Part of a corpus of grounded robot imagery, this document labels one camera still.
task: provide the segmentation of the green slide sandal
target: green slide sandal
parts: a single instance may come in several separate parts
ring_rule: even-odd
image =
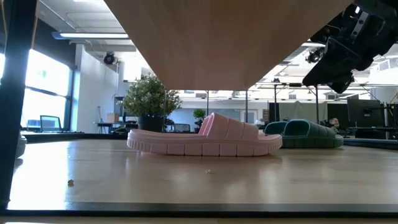
[[[267,125],[265,134],[277,134],[284,126],[282,133],[282,148],[303,149],[322,148],[331,149],[344,144],[340,135],[327,127],[304,119],[293,119],[289,122],[279,121]]]

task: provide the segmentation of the pink slide sandal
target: pink slide sandal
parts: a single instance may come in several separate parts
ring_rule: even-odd
[[[212,113],[204,120],[199,134],[134,129],[127,145],[143,152],[181,156],[263,156],[276,152],[282,146],[282,137],[259,134],[253,124]]]

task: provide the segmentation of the black pole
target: black pole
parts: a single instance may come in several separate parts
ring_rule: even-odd
[[[274,113],[275,113],[275,115],[274,115],[274,116],[275,116],[275,121],[277,121],[277,120],[276,120],[276,117],[277,117],[277,116],[276,116],[276,86],[277,86],[277,85],[275,84],[275,85],[274,85],[274,99],[275,99],[275,103],[274,103]]]
[[[7,3],[11,4],[11,16],[0,80],[0,210],[8,204],[11,191],[37,1]]]
[[[162,132],[166,132],[166,97],[167,97],[167,90],[164,89],[164,101],[163,101],[163,128],[162,128]]]
[[[206,110],[206,116],[209,116],[209,93],[210,91],[207,91],[207,110]]]
[[[317,124],[319,124],[318,86],[315,86],[315,103],[317,104]]]
[[[246,90],[246,115],[244,117],[244,122],[248,122],[249,116],[248,116],[248,91]]]

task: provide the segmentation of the box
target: box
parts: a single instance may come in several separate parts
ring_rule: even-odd
[[[119,122],[119,114],[118,113],[108,113],[106,115],[107,123],[118,123]]]

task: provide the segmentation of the small debris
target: small debris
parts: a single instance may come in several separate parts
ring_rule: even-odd
[[[73,187],[75,185],[75,181],[74,180],[68,180],[68,186],[69,187]]]

